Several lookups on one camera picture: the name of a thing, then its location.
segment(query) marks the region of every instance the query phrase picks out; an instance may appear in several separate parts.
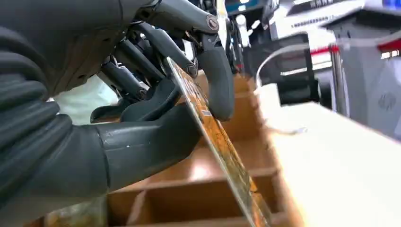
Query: wooden compartment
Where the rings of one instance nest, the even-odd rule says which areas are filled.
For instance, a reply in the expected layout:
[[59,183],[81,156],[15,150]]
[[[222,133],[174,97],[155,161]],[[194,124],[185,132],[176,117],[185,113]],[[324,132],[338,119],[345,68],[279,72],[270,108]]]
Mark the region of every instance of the wooden compartment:
[[[272,176],[262,173],[255,182],[265,200],[278,213]],[[243,214],[223,178],[208,182],[178,183],[142,191],[109,195],[109,224],[111,226],[154,225],[241,220]]]
[[[273,186],[277,171],[267,152],[245,79],[235,79],[235,93],[234,117],[223,126],[275,213],[275,226],[287,226]],[[188,159],[109,194],[108,205],[111,226],[248,226],[220,166],[203,140]]]

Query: robotic finger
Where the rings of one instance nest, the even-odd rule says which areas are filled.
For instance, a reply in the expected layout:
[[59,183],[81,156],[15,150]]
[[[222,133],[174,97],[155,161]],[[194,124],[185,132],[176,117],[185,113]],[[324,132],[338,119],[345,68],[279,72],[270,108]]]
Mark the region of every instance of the robotic finger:
[[140,8],[136,18],[196,44],[199,66],[209,83],[209,109],[215,118],[229,120],[234,112],[233,73],[218,36],[217,18],[187,0],[155,0]]

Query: screw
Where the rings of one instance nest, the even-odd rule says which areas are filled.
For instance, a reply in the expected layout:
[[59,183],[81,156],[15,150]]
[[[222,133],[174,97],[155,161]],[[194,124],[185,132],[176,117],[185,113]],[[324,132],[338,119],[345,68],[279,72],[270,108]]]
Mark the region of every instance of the screw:
[[218,30],[218,21],[214,16],[209,15],[207,18],[207,22],[210,29],[212,29],[213,31]]
[[192,64],[187,66],[187,72],[192,78],[196,78],[196,76],[198,75],[198,69]]
[[141,100],[145,99],[145,98],[146,98],[146,90],[145,90],[145,89],[139,90],[138,95],[139,95],[139,98],[140,98]]

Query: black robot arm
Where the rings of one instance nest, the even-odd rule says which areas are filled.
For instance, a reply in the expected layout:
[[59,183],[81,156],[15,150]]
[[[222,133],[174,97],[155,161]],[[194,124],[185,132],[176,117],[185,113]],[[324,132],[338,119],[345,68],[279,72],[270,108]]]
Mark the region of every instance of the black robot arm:
[[[191,17],[176,10],[181,2],[176,0],[19,0],[0,7],[0,226],[21,226],[127,186],[191,153],[200,134],[184,105],[149,122],[131,122],[127,115],[121,123],[74,126],[68,116],[57,114],[56,103],[46,102],[99,72],[135,10],[150,2],[159,15]],[[163,2],[175,2],[175,9]],[[220,99],[229,103],[223,108],[228,111],[212,109],[228,119],[232,81],[216,24],[212,19],[210,32],[193,19],[188,22],[177,27],[185,31],[194,23],[188,34],[199,43],[201,66],[208,79],[223,86],[213,86],[211,99],[228,97]]]
[[0,52],[0,69],[1,226],[142,180],[188,157],[199,140],[185,105],[151,122],[74,126],[45,101],[32,61]]

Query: table surface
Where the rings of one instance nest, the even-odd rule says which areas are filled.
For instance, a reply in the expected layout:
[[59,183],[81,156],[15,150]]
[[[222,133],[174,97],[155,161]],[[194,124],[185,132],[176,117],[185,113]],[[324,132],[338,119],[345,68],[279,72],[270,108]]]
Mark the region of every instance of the table surface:
[[398,142],[312,103],[282,107],[271,121],[306,129],[266,130],[295,226],[401,226]]

